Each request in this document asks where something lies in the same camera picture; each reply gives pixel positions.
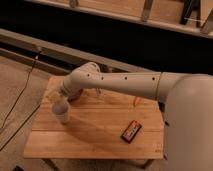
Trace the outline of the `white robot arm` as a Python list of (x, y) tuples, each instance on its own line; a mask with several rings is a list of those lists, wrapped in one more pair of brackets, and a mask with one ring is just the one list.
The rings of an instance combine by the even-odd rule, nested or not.
[(165, 105), (164, 171), (213, 171), (213, 76), (173, 72), (103, 73), (88, 62), (66, 75), (58, 91), (72, 97), (100, 88)]

